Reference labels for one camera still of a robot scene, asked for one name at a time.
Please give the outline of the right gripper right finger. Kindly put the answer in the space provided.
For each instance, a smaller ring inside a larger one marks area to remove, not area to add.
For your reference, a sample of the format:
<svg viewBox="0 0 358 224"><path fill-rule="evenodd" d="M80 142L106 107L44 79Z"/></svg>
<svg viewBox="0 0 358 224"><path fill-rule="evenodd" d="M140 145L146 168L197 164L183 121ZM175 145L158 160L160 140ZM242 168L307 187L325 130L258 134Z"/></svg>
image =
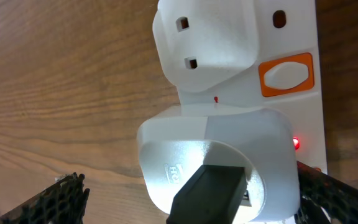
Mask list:
<svg viewBox="0 0 358 224"><path fill-rule="evenodd" d="M295 222L358 224L358 189L332 178L300 161L300 207Z"/></svg>

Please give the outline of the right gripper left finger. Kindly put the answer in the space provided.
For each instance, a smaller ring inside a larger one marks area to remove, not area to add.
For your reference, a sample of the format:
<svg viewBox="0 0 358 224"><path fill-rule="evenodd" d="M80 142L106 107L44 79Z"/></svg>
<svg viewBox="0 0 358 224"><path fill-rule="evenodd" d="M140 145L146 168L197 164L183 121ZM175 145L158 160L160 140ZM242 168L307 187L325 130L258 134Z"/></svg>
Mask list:
<svg viewBox="0 0 358 224"><path fill-rule="evenodd" d="M83 224L90 189L84 174L62 176L50 187L0 216L0 224Z"/></svg>

